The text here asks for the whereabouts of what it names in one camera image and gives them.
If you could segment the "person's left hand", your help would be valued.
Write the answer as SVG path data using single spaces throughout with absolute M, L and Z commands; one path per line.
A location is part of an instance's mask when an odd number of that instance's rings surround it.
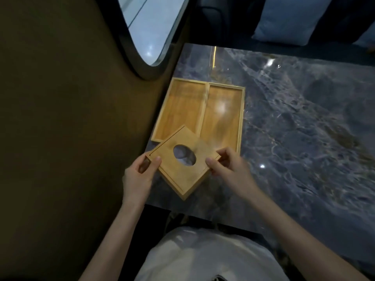
M 150 194 L 152 181 L 147 179 L 147 168 L 151 161 L 143 153 L 125 169 L 123 176 L 123 204 L 143 206 Z

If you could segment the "person's right hand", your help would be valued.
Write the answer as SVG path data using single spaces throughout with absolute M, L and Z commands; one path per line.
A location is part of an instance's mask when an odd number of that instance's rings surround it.
M 239 197 L 248 201 L 258 197 L 261 191 L 251 175 L 247 162 L 230 147 L 220 149 L 217 153 L 220 158 L 228 159 L 228 174 L 219 175 L 228 187 Z

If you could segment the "wooden lid with oval hole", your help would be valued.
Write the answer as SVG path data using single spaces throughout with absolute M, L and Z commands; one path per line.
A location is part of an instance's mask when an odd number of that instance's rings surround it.
M 177 160 L 174 148 L 179 145 L 187 147 L 194 153 L 196 161 L 193 165 L 187 166 Z M 189 128 L 182 125 L 147 152 L 146 157 L 150 161 L 157 157 L 161 158 L 158 171 L 177 195 L 185 200 L 209 175 L 210 168 L 205 162 L 206 158 L 218 161 L 221 156 Z

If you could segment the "person's right forearm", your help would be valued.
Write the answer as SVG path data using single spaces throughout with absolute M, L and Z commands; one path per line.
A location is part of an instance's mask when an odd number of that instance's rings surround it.
M 240 193 L 271 228 L 306 281 L 370 281 L 289 217 L 258 187 L 243 184 Z

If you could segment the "person's left forearm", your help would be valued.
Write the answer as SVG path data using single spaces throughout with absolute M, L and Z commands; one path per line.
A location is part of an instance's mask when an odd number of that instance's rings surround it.
M 118 281 L 145 200 L 126 198 L 78 281 Z

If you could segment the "wooden two-compartment tray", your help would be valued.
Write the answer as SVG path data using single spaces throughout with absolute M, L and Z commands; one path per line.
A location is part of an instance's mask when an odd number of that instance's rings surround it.
M 245 87 L 173 77 L 150 140 L 185 125 L 214 149 L 241 150 Z

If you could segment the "person's white shirt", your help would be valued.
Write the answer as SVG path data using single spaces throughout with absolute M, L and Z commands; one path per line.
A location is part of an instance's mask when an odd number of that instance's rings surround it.
M 134 281 L 289 281 L 274 255 L 239 235 L 178 227 L 150 250 Z

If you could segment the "dark sofa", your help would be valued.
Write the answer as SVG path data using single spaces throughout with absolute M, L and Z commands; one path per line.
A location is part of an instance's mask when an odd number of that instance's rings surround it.
M 305 46 L 252 38 L 265 0 L 194 0 L 184 42 L 375 66 L 375 0 L 332 0 Z

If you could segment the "light blue cushion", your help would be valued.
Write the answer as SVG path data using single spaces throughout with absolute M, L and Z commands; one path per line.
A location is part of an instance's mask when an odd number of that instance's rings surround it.
M 305 46 L 332 0 L 265 0 L 252 36 L 260 42 Z

